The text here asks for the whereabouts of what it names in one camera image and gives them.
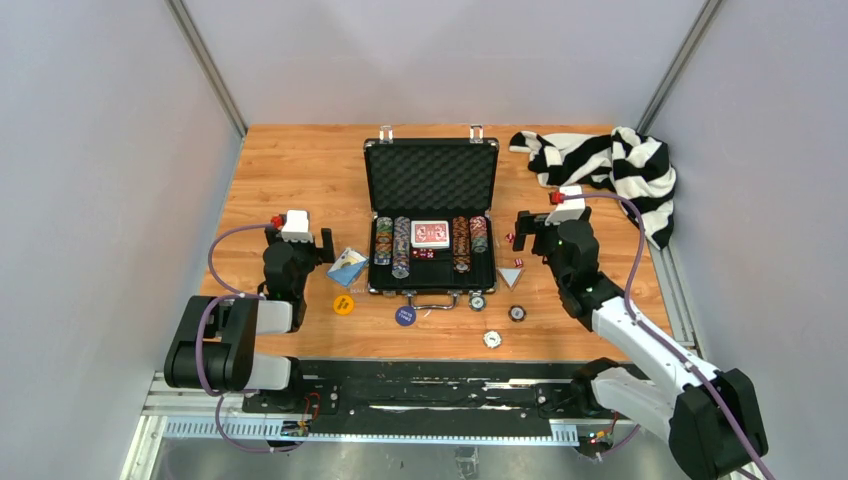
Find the black orange 100 chip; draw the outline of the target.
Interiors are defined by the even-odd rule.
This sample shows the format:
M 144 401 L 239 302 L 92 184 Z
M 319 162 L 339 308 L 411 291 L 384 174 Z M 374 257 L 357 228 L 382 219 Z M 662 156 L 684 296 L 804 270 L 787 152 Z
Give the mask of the black orange 100 chip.
M 512 305 L 509 308 L 508 316 L 513 322 L 523 322 L 527 318 L 527 312 L 521 305 Z

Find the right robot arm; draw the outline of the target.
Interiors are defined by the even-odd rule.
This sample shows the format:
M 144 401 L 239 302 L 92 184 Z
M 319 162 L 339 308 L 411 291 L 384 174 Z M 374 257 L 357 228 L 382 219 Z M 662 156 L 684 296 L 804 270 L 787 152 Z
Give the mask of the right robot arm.
M 571 400 L 582 415 L 612 410 L 665 441 L 691 479 L 718 479 L 769 451 L 751 379 L 722 371 L 680 346 L 641 313 L 626 291 L 599 267 L 600 245 L 590 210 L 559 223 L 543 214 L 517 214 L 513 250 L 532 236 L 555 281 L 564 310 L 588 331 L 625 353 L 644 374 L 599 358 L 572 379 Z

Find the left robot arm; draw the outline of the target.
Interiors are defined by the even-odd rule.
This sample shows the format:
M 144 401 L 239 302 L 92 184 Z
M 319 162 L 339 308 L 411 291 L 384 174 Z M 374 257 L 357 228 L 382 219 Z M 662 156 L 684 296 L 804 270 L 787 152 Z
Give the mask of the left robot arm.
M 261 230 L 268 246 L 263 252 L 264 284 L 248 293 L 227 284 L 214 267 L 215 248 L 225 238 Z M 225 295 L 189 298 L 164 362 L 164 379 L 172 388 L 201 389 L 210 396 L 228 392 L 268 390 L 268 400 L 283 413 L 298 411 L 306 386 L 295 379 L 297 359 L 256 352 L 256 337 L 294 333 L 306 309 L 308 276 L 335 259 L 333 234 L 320 230 L 315 243 L 308 231 L 287 231 L 272 223 L 230 229 L 216 238 L 207 254 L 213 278 Z

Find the white grey poker chip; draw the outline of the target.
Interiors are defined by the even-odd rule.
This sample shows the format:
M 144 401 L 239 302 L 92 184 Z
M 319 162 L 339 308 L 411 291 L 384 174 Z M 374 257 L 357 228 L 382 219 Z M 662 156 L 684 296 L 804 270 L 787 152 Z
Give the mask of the white grey poker chip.
M 503 339 L 499 332 L 490 330 L 482 336 L 483 344 L 489 349 L 496 349 L 502 345 Z

